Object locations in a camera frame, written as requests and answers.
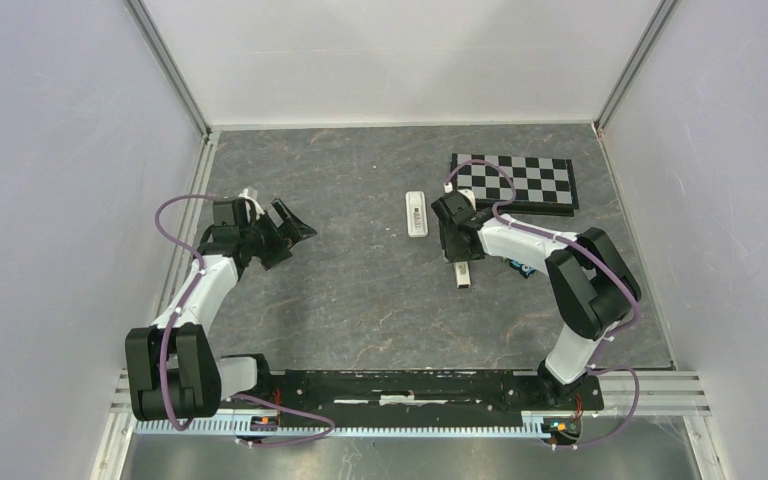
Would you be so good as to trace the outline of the long white plastic bar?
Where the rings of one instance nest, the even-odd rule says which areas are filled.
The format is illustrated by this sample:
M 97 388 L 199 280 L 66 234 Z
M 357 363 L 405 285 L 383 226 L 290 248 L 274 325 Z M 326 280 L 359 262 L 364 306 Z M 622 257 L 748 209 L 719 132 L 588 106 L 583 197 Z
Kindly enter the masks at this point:
M 457 262 L 454 264 L 456 274 L 456 284 L 459 289 L 466 289 L 472 285 L 469 264 L 467 262 Z

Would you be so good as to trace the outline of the white remote control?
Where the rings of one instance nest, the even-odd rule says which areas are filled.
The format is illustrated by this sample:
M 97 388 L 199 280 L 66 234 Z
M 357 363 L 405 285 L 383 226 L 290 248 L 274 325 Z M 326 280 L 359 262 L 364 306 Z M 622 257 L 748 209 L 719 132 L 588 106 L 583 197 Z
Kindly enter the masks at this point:
M 410 238 L 424 238 L 429 234 L 426 198 L 422 191 L 405 194 L 407 231 Z

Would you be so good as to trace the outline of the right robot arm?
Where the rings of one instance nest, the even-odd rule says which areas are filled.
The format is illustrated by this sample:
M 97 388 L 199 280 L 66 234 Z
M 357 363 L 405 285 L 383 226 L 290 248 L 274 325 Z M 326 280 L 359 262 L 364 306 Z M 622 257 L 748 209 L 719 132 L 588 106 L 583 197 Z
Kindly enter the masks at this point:
M 562 408 L 594 363 L 601 343 L 624 319 L 642 314 L 639 284 L 601 229 L 560 232 L 524 223 L 495 207 L 477 210 L 463 191 L 432 204 L 444 256 L 451 263 L 499 257 L 545 275 L 564 323 L 555 346 L 538 367 L 537 392 Z

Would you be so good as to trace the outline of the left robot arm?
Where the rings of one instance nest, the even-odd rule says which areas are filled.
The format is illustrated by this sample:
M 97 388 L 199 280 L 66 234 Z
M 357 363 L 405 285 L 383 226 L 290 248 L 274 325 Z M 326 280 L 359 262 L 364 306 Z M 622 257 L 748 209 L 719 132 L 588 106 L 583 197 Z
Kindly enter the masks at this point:
M 251 261 L 274 268 L 317 232 L 279 198 L 270 203 L 277 220 L 249 192 L 211 202 L 211 225 L 198 245 L 185 247 L 192 260 L 184 284 L 149 326 L 132 329 L 125 339 L 131 408 L 139 421 L 166 420 L 184 430 L 235 395 L 257 408 L 275 391 L 263 355 L 218 358 L 209 330 Z

